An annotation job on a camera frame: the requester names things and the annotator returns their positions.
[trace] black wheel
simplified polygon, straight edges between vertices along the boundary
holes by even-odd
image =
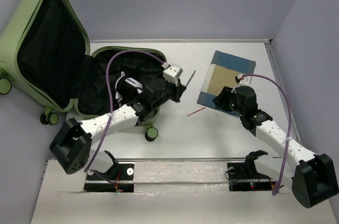
[[[159,132],[156,128],[150,127],[145,132],[145,138],[147,141],[152,142],[154,141],[159,135]]]
[[[40,122],[41,122],[41,124],[43,124],[43,125],[47,125],[47,124],[48,124],[48,122],[47,122],[47,117],[46,117],[46,115],[45,115],[44,113],[42,113],[42,114],[40,115]]]
[[[6,95],[12,89],[12,83],[8,78],[0,78],[0,95]]]
[[[57,113],[53,113],[52,112],[52,113],[49,113],[47,115],[47,122],[48,122],[48,124],[55,125],[55,124],[58,123],[58,121],[59,121],[59,115]]]

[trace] purple cable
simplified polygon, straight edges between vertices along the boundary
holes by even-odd
[[[280,169],[280,174],[279,174],[279,179],[278,181],[275,183],[274,188],[272,190],[272,195],[275,196],[277,195],[277,193],[279,192],[280,186],[281,186],[281,181],[282,181],[282,176],[284,173],[284,169],[285,169],[285,164],[286,164],[286,160],[287,160],[287,155],[288,155],[288,145],[289,145],[289,140],[288,138],[290,137],[291,134],[291,128],[292,128],[292,112],[291,112],[291,105],[290,102],[287,98],[287,94],[284,92],[284,90],[281,88],[280,85],[277,84],[277,82],[273,81],[272,79],[262,76],[262,75],[257,75],[257,74],[245,74],[243,75],[243,77],[260,77],[260,78],[264,78],[268,81],[270,81],[271,83],[273,83],[274,85],[277,86],[277,88],[281,91],[282,95],[284,96],[286,103],[287,103],[287,109],[288,109],[288,128],[287,128],[287,134],[286,134],[286,143],[285,143],[285,151],[284,151],[284,156],[282,158],[282,163],[281,163],[281,169]]]
[[[108,62],[107,64],[107,67],[106,67],[106,83],[107,83],[107,89],[108,89],[108,95],[109,95],[109,98],[110,98],[110,113],[112,114],[113,113],[113,96],[112,96],[112,91],[111,91],[111,85],[110,85],[110,78],[109,78],[109,71],[110,71],[110,67],[111,67],[111,64],[112,62],[116,59],[116,57],[118,57],[119,55],[122,55],[124,53],[130,53],[130,52],[134,52],[134,53],[142,53],[144,55],[147,55],[147,56],[150,56],[154,59],[156,59],[157,61],[159,61],[161,64],[164,63],[164,61],[162,61],[160,58],[156,57],[155,55],[152,55],[151,53],[148,53],[148,52],[145,52],[145,51],[141,51],[141,50],[124,50],[124,51],[120,51],[119,53],[116,53],[111,59],[110,61]],[[92,165],[96,155],[98,154],[99,150],[100,150],[100,147],[106,137],[106,134],[107,134],[107,131],[108,131],[108,128],[111,124],[111,121],[112,121],[112,116],[110,115],[109,118],[108,118],[108,121],[107,121],[107,124],[106,124],[106,127],[102,133],[102,137],[100,139],[100,142],[93,154],[93,157],[92,159],[90,160],[88,166],[85,168],[85,172],[88,171],[88,169],[90,168],[90,166]]]

